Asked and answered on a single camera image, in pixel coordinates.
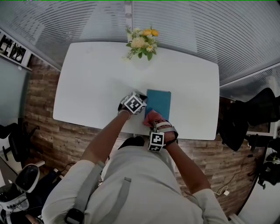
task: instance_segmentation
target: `white flower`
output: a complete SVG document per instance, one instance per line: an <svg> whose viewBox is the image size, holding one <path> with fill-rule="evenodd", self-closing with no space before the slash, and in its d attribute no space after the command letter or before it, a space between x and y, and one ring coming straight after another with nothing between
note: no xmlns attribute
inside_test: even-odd
<svg viewBox="0 0 280 224"><path fill-rule="evenodd" d="M140 32L140 31L141 31L140 28L135 28L135 29L133 30L133 32L136 32L136 33Z"/></svg>
<svg viewBox="0 0 280 224"><path fill-rule="evenodd" d="M146 36L146 37L148 37L149 39L154 39L154 37L153 37L152 34L151 34L151 35L148 35L148 36Z"/></svg>
<svg viewBox="0 0 280 224"><path fill-rule="evenodd" d="M148 52L152 52L153 49L154 49L154 47L153 47L152 45L149 45L149 46L146 48L146 50L147 50Z"/></svg>
<svg viewBox="0 0 280 224"><path fill-rule="evenodd" d="M143 37L136 37L131 42L132 48L139 48L139 47L141 48L145 45L146 45L146 43L145 43L145 39Z"/></svg>

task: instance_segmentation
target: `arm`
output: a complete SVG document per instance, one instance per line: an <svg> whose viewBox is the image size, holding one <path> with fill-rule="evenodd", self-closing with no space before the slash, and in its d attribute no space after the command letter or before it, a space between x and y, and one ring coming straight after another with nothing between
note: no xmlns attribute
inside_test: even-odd
<svg viewBox="0 0 280 224"><path fill-rule="evenodd" d="M115 141L129 118L128 112L119 113L88 145L81 160L67 172L48 196L42 209L46 224L64 223L64 218L75 203L77 194L98 161L105 163Z"/></svg>
<svg viewBox="0 0 280 224"><path fill-rule="evenodd" d="M166 150L176 163L185 184L196 199L196 203L201 208L207 223L227 224L228 219L200 168L183 152L176 142L168 145Z"/></svg>
<svg viewBox="0 0 280 224"><path fill-rule="evenodd" d="M81 160L89 160L96 164L98 161L106 162L116 139L129 118L129 112L119 113L98 135L89 143Z"/></svg>
<svg viewBox="0 0 280 224"><path fill-rule="evenodd" d="M211 189L207 177L201 169L183 152L180 146L173 142L166 147L178 167L178 170L192 194L203 190Z"/></svg>

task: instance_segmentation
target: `white table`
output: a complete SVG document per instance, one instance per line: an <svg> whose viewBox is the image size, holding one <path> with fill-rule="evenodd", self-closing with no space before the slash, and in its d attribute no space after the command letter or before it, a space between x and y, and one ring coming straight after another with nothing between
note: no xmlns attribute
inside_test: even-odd
<svg viewBox="0 0 280 224"><path fill-rule="evenodd" d="M59 77L53 118L102 129L133 90L170 91L169 121L179 138L213 140L219 110L218 65L162 48L150 62L144 56L124 60L128 50L119 42L72 43ZM132 116L122 131L148 135L144 114L143 110Z"/></svg>

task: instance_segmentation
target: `wall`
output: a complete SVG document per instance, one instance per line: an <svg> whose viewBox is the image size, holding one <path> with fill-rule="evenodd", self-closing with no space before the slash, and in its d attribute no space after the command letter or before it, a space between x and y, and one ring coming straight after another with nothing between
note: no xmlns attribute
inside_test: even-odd
<svg viewBox="0 0 280 224"><path fill-rule="evenodd" d="M246 224L273 224L280 216L280 183L275 186L264 182L266 188L256 183L248 201L242 208L238 217Z"/></svg>

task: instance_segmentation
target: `flower vase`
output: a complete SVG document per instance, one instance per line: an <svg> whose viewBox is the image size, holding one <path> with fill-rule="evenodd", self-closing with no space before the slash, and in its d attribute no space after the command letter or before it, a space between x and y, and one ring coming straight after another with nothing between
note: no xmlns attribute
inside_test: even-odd
<svg viewBox="0 0 280 224"><path fill-rule="evenodd" d="M156 58L154 56L156 55L153 55L153 58L150 61L148 61L146 55L143 55L142 58L139 58L138 55L136 54L132 56L130 62L138 70L146 70L149 66L151 66L153 60Z"/></svg>

